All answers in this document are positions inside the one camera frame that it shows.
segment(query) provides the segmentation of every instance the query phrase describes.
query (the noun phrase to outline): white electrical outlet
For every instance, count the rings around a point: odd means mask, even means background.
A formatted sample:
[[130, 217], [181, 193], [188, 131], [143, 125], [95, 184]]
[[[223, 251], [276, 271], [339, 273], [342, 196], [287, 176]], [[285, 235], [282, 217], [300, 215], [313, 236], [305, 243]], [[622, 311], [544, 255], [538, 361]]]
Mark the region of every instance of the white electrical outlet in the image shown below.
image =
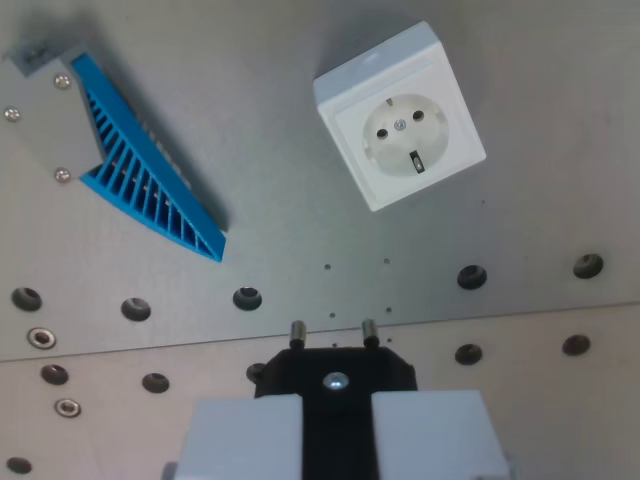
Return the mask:
[[318, 112], [372, 211], [486, 158], [442, 43], [425, 22], [313, 87]]

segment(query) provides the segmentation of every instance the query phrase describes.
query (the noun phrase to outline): mounting hole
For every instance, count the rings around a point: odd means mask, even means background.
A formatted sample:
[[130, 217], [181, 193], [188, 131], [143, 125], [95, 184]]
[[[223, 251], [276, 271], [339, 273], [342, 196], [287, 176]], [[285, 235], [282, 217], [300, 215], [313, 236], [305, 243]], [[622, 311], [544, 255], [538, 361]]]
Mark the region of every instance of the mounting hole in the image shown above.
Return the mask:
[[562, 344], [562, 351], [569, 357], [578, 357], [591, 348], [591, 340], [586, 335], [571, 335]]
[[69, 373], [60, 365], [45, 365], [40, 369], [40, 376], [51, 385], [64, 385], [69, 380]]
[[260, 381], [260, 375], [262, 375], [262, 370], [264, 370], [264, 363], [254, 363], [253, 365], [249, 365], [247, 368], [247, 378], [249, 381], [255, 385]]
[[56, 344], [55, 335], [45, 328], [32, 328], [27, 333], [27, 340], [31, 346], [41, 350], [48, 350]]
[[18, 475], [25, 475], [33, 470], [31, 462], [22, 457], [11, 457], [7, 460], [7, 468]]
[[25, 312], [35, 312], [42, 307], [40, 294], [34, 289], [27, 287], [16, 288], [11, 294], [11, 301], [16, 307]]
[[458, 285], [465, 290], [480, 288], [487, 281], [487, 271], [480, 265], [467, 265], [458, 273]]
[[137, 297], [127, 298], [120, 306], [120, 311], [133, 322], [143, 322], [151, 316], [151, 306]]
[[262, 295], [253, 287], [242, 287], [233, 294], [233, 303], [240, 310], [250, 312], [262, 305]]
[[62, 398], [58, 400], [53, 408], [58, 415], [66, 418], [76, 418], [82, 412], [80, 404], [70, 398]]
[[604, 268], [604, 260], [597, 253], [588, 253], [582, 255], [576, 263], [573, 264], [573, 274], [586, 280], [598, 275]]
[[456, 362], [460, 365], [475, 365], [482, 359], [482, 349], [473, 343], [462, 345], [456, 350]]
[[142, 378], [142, 386], [147, 392], [164, 393], [169, 390], [169, 379], [161, 373], [149, 373]]

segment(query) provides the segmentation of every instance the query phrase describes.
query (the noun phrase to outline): gray metal surface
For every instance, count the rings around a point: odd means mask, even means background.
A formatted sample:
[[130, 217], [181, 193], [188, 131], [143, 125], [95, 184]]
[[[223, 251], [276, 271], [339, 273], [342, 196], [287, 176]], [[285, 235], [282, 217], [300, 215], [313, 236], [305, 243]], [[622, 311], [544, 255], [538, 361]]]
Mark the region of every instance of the gray metal surface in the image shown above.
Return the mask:
[[[519, 480], [637, 480], [639, 316], [637, 305], [549, 312], [381, 327], [380, 338], [415, 366], [420, 390], [480, 390]], [[568, 357], [562, 344], [576, 333], [592, 346]], [[334, 343], [362, 345], [362, 334], [308, 336], [309, 347]], [[466, 343], [484, 353], [471, 367], [454, 360]], [[246, 368], [286, 346], [282, 336], [60, 357], [62, 386], [40, 378], [49, 360], [2, 362], [0, 478], [14, 478], [3, 464], [17, 456], [32, 462], [29, 480], [172, 480], [196, 402], [250, 398]], [[152, 372], [169, 390], [142, 387]], [[82, 413], [58, 415], [60, 398]]]
[[[639, 18], [622, 0], [3, 2], [2, 49], [88, 39], [228, 247], [222, 264], [180, 249], [58, 184], [0, 129], [0, 359], [285, 334], [294, 319], [319, 331], [640, 300]], [[312, 81], [421, 19], [488, 158], [372, 214]], [[603, 272], [576, 279], [591, 252]], [[469, 264], [488, 273], [473, 292], [456, 285]], [[13, 307], [22, 286], [41, 310]], [[243, 286], [262, 294], [253, 312], [231, 301]], [[130, 297], [149, 320], [121, 315]], [[32, 327], [56, 346], [32, 348]]]

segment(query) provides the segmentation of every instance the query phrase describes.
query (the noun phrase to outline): blue ribbed bracket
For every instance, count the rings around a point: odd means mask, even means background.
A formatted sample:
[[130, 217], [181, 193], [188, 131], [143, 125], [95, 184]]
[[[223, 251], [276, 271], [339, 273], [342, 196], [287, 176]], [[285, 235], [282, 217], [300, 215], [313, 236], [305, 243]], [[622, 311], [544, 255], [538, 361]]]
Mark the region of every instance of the blue ribbed bracket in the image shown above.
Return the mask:
[[225, 237], [158, 150], [111, 82], [83, 54], [71, 65], [82, 80], [106, 154], [82, 181], [127, 215], [219, 262]]

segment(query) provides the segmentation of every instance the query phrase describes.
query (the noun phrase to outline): small hole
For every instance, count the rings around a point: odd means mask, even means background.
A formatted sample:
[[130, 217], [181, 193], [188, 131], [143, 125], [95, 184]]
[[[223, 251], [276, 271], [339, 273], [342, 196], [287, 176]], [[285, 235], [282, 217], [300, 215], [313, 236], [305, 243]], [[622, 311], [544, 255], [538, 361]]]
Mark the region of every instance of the small hole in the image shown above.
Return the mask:
[[262, 295], [253, 287], [242, 287], [233, 294], [233, 303], [240, 310], [250, 312], [262, 305]]
[[33, 470], [31, 462], [21, 457], [11, 457], [7, 460], [7, 468], [18, 475], [25, 475]]
[[570, 357], [583, 355], [589, 348], [591, 348], [591, 340], [586, 335], [572, 335], [562, 344], [562, 351]]
[[456, 350], [455, 357], [460, 365], [475, 365], [482, 359], [482, 349], [478, 345], [467, 343]]
[[145, 300], [137, 297], [127, 298], [122, 302], [120, 311], [125, 318], [133, 322], [142, 322], [151, 316], [151, 306]]
[[604, 260], [597, 253], [581, 256], [573, 265], [573, 274], [583, 280], [593, 278], [604, 268]]
[[69, 373], [60, 365], [45, 365], [40, 369], [40, 376], [51, 385], [64, 385], [69, 380]]
[[161, 373], [149, 373], [142, 378], [142, 386], [151, 393], [164, 393], [169, 390], [169, 379]]
[[264, 370], [264, 363], [254, 363], [253, 365], [249, 365], [247, 368], [247, 378], [253, 384], [258, 384], [260, 381], [260, 375], [262, 375], [262, 370]]
[[458, 285], [465, 290], [480, 288], [487, 281], [487, 271], [480, 265], [468, 265], [458, 273]]
[[35, 312], [42, 307], [42, 298], [38, 292], [27, 287], [16, 288], [11, 294], [11, 301], [25, 312]]

